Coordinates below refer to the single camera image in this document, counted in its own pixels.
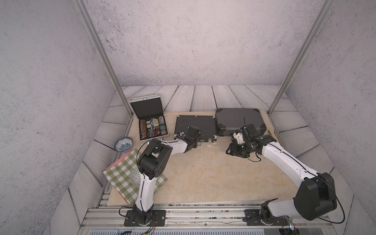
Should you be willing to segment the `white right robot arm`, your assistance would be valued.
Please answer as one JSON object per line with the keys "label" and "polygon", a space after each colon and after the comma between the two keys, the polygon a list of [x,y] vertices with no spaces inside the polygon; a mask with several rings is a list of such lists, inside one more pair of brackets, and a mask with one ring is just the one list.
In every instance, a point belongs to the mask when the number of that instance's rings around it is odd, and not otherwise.
{"label": "white right robot arm", "polygon": [[232,134],[226,153],[241,158],[262,155],[278,166],[298,187],[289,199],[271,199],[261,205],[260,219],[273,225],[284,216],[301,216],[312,221],[331,212],[340,205],[335,192],[334,179],[328,173],[319,173],[287,152],[270,135],[261,135],[253,125],[247,125]]}

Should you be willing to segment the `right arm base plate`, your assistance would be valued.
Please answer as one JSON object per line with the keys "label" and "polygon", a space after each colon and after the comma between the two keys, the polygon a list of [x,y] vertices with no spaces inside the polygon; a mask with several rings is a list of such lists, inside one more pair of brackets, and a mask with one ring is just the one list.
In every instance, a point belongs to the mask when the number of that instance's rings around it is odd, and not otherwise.
{"label": "right arm base plate", "polygon": [[247,226],[287,226],[288,221],[284,216],[274,217],[263,209],[248,209],[244,211],[242,221]]}

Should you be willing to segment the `large dark grey poker case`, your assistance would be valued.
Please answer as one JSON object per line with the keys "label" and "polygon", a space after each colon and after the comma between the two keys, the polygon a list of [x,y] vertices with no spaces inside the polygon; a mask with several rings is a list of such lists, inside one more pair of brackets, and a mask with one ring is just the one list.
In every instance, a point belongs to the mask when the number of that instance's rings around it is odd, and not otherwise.
{"label": "large dark grey poker case", "polygon": [[267,130],[259,109],[252,108],[220,108],[215,112],[218,136],[232,136],[244,126],[254,125],[257,133],[264,134]]}

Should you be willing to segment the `medium black poker case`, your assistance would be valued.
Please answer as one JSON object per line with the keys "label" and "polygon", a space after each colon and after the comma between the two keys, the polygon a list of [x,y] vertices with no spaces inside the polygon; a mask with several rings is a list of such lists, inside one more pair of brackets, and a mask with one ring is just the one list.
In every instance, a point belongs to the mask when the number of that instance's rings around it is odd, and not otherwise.
{"label": "medium black poker case", "polygon": [[174,139],[176,140],[181,132],[187,133],[188,127],[195,127],[200,130],[200,142],[214,143],[217,141],[217,129],[215,116],[189,116],[179,115],[176,118]]}

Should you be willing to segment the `small silver poker case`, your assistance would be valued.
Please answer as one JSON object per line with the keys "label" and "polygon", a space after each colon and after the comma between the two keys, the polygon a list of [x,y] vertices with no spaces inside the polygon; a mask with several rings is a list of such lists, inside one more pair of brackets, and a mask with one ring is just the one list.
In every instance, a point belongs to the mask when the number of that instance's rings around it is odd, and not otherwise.
{"label": "small silver poker case", "polygon": [[168,136],[161,97],[158,94],[134,98],[130,102],[138,118],[140,141]]}

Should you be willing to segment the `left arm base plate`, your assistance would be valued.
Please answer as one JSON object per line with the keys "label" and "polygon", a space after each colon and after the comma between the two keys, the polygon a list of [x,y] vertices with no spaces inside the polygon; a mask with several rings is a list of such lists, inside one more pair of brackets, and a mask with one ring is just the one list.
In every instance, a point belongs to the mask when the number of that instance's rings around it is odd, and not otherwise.
{"label": "left arm base plate", "polygon": [[165,226],[166,210],[151,210],[146,214],[142,212],[128,211],[125,216],[125,227]]}

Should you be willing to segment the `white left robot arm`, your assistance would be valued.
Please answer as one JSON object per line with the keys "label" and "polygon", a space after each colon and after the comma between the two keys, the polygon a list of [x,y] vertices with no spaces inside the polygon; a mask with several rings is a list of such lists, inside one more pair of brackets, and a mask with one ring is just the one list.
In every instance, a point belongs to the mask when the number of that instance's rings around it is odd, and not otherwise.
{"label": "white left robot arm", "polygon": [[165,170],[171,155],[186,153],[198,147],[201,136],[200,129],[189,126],[187,132],[181,132],[174,141],[153,139],[137,160],[137,167],[141,174],[137,200],[132,212],[143,224],[152,219],[153,197],[157,178]]}

